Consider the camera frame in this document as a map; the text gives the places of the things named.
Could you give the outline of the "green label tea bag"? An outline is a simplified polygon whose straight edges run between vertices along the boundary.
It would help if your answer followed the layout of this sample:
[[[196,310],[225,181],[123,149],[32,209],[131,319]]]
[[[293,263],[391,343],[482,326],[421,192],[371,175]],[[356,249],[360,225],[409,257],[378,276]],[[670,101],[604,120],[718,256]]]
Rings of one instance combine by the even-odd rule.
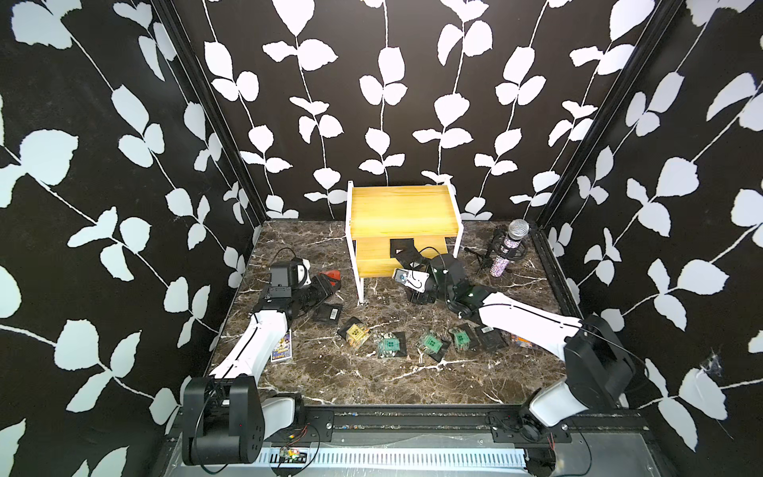
[[[450,348],[450,344],[450,341],[439,337],[433,331],[428,331],[419,338],[417,348],[435,362],[440,363]]]

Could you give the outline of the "small green tea bag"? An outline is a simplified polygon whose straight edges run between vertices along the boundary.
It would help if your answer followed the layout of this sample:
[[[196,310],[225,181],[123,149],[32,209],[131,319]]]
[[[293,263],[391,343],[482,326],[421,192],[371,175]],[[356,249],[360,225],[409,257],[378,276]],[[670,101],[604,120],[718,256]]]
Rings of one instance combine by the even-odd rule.
[[[453,338],[453,346],[459,353],[473,353],[481,350],[481,343],[474,330],[467,324],[454,326],[448,330]]]

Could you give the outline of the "teal floral tea bag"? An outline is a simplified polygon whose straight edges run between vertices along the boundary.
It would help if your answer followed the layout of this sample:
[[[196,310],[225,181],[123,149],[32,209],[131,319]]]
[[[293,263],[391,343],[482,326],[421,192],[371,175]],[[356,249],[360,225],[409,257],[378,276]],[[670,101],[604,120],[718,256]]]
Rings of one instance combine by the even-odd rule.
[[[391,332],[381,335],[377,341],[377,356],[380,359],[406,358],[407,338],[403,332]]]

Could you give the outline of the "yellow label tea bag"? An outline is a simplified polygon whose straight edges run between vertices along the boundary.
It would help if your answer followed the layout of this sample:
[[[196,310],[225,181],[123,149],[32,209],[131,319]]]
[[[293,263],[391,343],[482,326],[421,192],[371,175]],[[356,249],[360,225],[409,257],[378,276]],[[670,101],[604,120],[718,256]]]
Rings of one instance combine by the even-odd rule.
[[[357,317],[351,317],[347,323],[341,327],[337,334],[346,341],[346,343],[358,349],[363,346],[370,337],[370,329]]]

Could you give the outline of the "black barcode tea bag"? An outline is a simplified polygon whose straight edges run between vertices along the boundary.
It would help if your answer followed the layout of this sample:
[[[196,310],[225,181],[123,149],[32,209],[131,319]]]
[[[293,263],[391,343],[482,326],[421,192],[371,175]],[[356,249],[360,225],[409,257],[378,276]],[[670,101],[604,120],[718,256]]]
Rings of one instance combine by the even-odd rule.
[[[508,347],[502,333],[490,326],[478,326],[474,328],[480,348],[489,353]]]

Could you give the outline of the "red tea bag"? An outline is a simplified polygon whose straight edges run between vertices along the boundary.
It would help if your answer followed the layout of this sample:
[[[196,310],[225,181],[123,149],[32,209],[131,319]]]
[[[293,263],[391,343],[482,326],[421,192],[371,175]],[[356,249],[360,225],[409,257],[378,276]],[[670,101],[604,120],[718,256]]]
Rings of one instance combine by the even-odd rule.
[[[341,272],[340,270],[326,270],[323,272],[331,282],[340,282],[341,281]]]

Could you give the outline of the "orange label tea bag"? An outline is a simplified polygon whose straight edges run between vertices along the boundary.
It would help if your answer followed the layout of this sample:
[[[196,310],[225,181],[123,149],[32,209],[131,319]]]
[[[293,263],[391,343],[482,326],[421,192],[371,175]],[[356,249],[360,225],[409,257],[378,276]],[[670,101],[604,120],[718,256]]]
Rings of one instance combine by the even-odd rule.
[[[511,341],[514,345],[524,349],[538,349],[538,346],[531,341],[521,338],[517,335],[511,335]]]

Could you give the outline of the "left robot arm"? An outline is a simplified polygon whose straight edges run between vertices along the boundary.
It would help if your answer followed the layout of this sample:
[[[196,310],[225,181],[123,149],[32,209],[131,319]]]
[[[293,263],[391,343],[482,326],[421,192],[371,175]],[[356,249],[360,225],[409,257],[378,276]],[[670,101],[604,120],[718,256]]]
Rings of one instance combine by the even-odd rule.
[[[341,272],[312,274],[304,258],[274,262],[269,284],[250,312],[250,324],[232,351],[206,377],[183,392],[183,463],[213,473],[214,465],[256,461],[266,439],[284,429],[306,431],[299,395],[260,398],[258,384],[292,322],[341,289]]]

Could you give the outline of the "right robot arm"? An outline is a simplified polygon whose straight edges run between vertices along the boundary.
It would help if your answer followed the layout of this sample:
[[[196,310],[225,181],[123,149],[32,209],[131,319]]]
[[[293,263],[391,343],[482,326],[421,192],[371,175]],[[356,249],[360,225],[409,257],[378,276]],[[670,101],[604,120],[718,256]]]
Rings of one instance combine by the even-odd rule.
[[[521,407],[518,425],[527,433],[541,433],[584,411],[614,409],[636,375],[636,356],[596,315],[580,319],[546,312],[473,284],[452,254],[425,258],[402,250],[397,261],[401,267],[393,279],[407,288],[412,302],[442,300],[458,318],[526,340],[564,363],[565,378]]]

